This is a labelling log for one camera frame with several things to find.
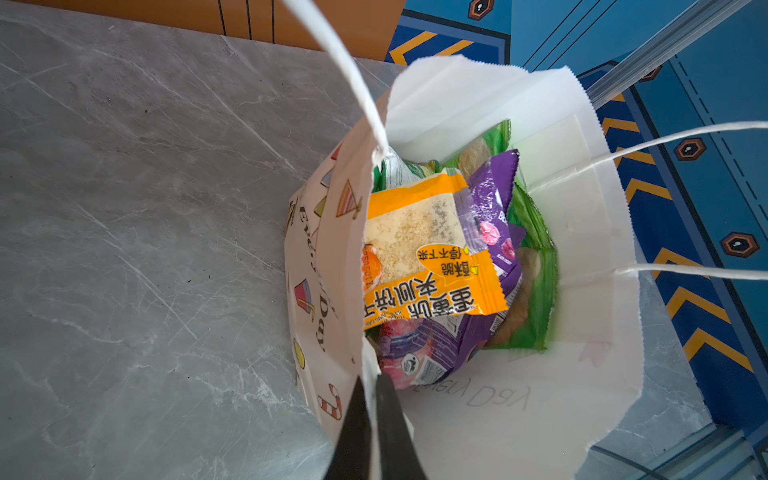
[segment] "white twisted paper handle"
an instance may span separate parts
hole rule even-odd
[[[333,63],[339,67],[343,77],[349,83],[352,88],[352,92],[357,98],[357,103],[362,108],[363,114],[366,116],[366,120],[371,126],[373,137],[379,143],[382,153],[389,151],[389,142],[386,138],[386,131],[384,129],[384,123],[379,116],[379,111],[376,109],[376,103],[371,97],[370,91],[366,83],[362,79],[360,70],[355,65],[355,60],[352,55],[349,54],[344,46],[341,38],[333,30],[333,27],[328,23],[323,13],[317,8],[317,6],[311,0],[283,0],[286,7],[298,18],[299,22],[304,25],[304,28],[312,34],[320,47],[330,55]],[[585,171],[593,169],[599,164],[603,164],[608,161],[613,161],[615,158],[623,157],[627,154],[631,154],[636,151],[643,150],[644,148],[653,147],[658,144],[665,144],[670,141],[677,140],[679,138],[690,137],[693,135],[708,134],[716,131],[734,131],[734,130],[749,130],[752,128],[768,128],[768,121],[736,121],[726,124],[707,125],[704,127],[693,128],[691,130],[681,131],[680,133],[667,135],[666,137],[657,138],[652,141],[647,141],[642,144],[635,145],[631,148],[626,148],[621,151],[617,151],[613,154],[604,155],[595,159],[589,164],[585,164],[582,167],[571,167],[568,169],[555,172],[554,174],[535,182],[532,185],[528,185],[528,192],[532,193],[540,188],[548,185],[559,183],[567,178],[573,177],[584,173]],[[639,263],[632,266],[626,266],[614,270],[615,273],[629,273],[645,270],[663,270],[665,272],[685,273],[688,275],[702,275],[702,276],[716,276],[719,278],[730,278],[735,280],[768,280],[768,272],[760,270],[730,270],[709,266],[688,266],[688,265],[673,265],[673,264],[657,264],[657,263]]]
[[[373,137],[379,143],[382,152],[389,151],[384,123],[379,116],[379,110],[376,109],[376,103],[371,97],[371,92],[368,91],[360,70],[355,65],[355,59],[349,54],[331,24],[311,0],[283,0],[283,3],[304,25],[304,28],[312,34],[320,47],[331,56],[333,63],[339,67],[341,75],[352,88],[352,93],[357,98],[357,103],[371,126]]]

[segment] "candy cane print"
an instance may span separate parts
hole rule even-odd
[[[328,389],[330,389],[331,395],[336,397],[336,406],[331,405],[330,402],[327,402],[319,395],[317,396],[317,403],[325,413],[331,415],[336,420],[341,420],[341,397],[339,397],[339,391],[330,383],[328,384]]]

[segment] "grey marble countertop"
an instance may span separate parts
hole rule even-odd
[[[400,69],[359,66],[374,97]],[[0,2],[4,477],[322,477],[283,222],[360,116],[320,52]],[[603,445],[647,461],[710,418],[642,302],[646,388]]]

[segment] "white paper bag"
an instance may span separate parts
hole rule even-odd
[[[612,163],[567,68],[528,73],[461,56],[411,64],[377,102],[405,159],[443,161],[504,119],[518,175],[559,252],[553,341],[487,350],[435,385],[401,392],[430,478],[570,478],[639,397],[643,348],[634,240]],[[299,388],[335,442],[362,365],[361,250],[376,141],[361,120],[290,201],[286,289]]]

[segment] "orange snack package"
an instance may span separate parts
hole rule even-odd
[[[508,308],[461,175],[440,173],[373,194],[365,244],[366,329]]]

